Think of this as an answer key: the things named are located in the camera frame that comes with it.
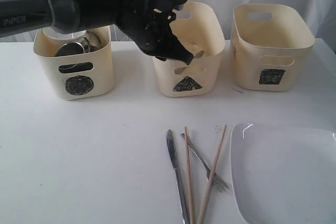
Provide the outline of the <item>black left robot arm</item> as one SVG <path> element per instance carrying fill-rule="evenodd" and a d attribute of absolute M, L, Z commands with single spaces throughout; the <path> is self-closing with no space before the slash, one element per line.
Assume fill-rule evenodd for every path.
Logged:
<path fill-rule="evenodd" d="M 116 25 L 146 55 L 189 65 L 170 26 L 187 0 L 1 0 L 1 36 L 50 27 L 60 34 Z"/>

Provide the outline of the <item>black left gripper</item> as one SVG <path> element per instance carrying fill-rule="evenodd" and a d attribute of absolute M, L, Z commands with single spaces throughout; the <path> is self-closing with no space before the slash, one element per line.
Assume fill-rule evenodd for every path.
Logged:
<path fill-rule="evenodd" d="M 194 58 L 173 34 L 170 23 L 149 9 L 149 0 L 124 0 L 116 26 L 144 54 L 160 61 L 178 59 L 189 65 Z"/>

